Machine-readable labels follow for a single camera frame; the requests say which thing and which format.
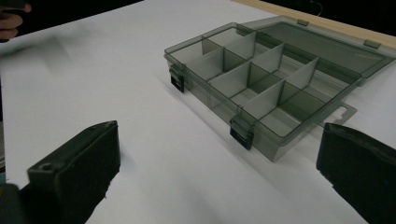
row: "white table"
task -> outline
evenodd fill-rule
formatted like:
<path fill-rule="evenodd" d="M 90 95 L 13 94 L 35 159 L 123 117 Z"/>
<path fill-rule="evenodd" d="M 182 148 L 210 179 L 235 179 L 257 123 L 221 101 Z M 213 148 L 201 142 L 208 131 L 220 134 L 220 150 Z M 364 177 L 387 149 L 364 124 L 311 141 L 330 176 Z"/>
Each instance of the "white table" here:
<path fill-rule="evenodd" d="M 83 129 L 120 127 L 120 172 L 88 223 L 365 223 L 316 169 L 321 128 L 276 163 L 170 82 L 163 51 L 274 14 L 229 0 L 146 0 L 0 46 L 7 182 Z M 346 102 L 346 126 L 396 147 L 396 67 Z"/>

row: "plastic organizer box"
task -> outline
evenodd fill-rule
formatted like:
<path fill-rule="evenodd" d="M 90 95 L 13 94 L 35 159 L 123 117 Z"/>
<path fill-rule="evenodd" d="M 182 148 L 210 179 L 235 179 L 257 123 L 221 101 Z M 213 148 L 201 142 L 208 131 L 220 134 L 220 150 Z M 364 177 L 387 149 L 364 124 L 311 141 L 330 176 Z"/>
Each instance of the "plastic organizer box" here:
<path fill-rule="evenodd" d="M 242 146 L 270 161 L 394 60 L 394 50 L 286 16 L 229 23 L 165 50 L 171 82 L 221 119 Z"/>

